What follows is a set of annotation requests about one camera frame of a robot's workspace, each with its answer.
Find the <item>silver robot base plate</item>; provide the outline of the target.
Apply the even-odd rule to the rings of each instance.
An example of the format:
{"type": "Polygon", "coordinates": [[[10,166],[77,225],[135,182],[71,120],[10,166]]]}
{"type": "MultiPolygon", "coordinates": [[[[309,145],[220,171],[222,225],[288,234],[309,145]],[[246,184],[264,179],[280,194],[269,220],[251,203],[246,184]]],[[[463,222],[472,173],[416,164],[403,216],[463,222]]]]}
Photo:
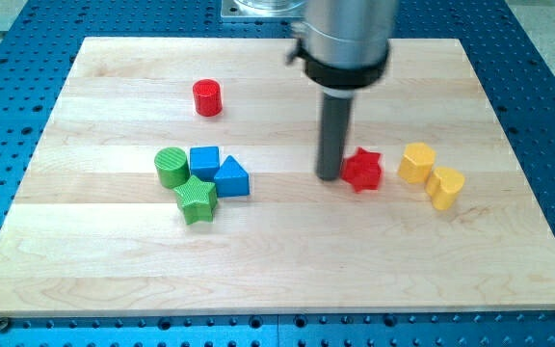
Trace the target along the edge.
{"type": "Polygon", "coordinates": [[[222,0],[221,18],[226,21],[300,18],[305,0],[222,0]]]}

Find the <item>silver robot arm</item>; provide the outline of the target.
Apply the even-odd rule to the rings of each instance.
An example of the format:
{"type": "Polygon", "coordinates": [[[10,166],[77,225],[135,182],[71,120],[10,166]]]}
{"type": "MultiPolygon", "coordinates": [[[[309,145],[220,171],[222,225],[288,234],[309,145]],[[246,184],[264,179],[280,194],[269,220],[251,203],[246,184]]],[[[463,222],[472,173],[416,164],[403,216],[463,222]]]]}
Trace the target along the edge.
{"type": "Polygon", "coordinates": [[[350,99],[379,81],[389,57],[398,0],[308,0],[292,25],[296,39],[286,63],[301,59],[323,93],[350,99]]]}

